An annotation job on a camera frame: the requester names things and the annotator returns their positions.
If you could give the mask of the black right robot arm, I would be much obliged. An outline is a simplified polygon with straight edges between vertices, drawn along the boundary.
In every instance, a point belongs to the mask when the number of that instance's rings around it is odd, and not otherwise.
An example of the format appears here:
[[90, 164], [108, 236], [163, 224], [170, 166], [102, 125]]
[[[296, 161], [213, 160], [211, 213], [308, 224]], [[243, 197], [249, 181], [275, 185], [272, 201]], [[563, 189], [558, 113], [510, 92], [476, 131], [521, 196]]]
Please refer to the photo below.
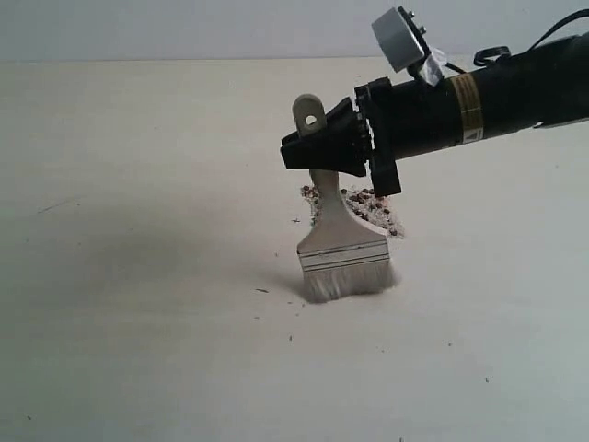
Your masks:
[[311, 135], [289, 134], [287, 169], [370, 176], [375, 194], [401, 191], [397, 163], [512, 134], [588, 118], [588, 37], [571, 36], [430, 87], [386, 77], [361, 85]]

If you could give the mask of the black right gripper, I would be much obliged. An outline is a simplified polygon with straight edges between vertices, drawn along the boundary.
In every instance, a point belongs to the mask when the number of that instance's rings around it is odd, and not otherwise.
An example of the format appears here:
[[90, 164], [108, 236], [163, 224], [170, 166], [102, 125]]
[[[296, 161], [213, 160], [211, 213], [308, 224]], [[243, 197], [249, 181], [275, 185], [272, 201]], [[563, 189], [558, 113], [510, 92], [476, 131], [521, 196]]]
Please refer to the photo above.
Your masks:
[[[401, 192], [397, 162], [460, 144], [460, 106], [451, 81], [392, 84], [378, 78], [355, 90], [358, 110], [372, 130], [369, 168], [377, 196]], [[291, 133], [280, 152], [287, 169], [330, 170], [365, 177], [368, 132], [350, 97], [326, 114], [323, 129]]]

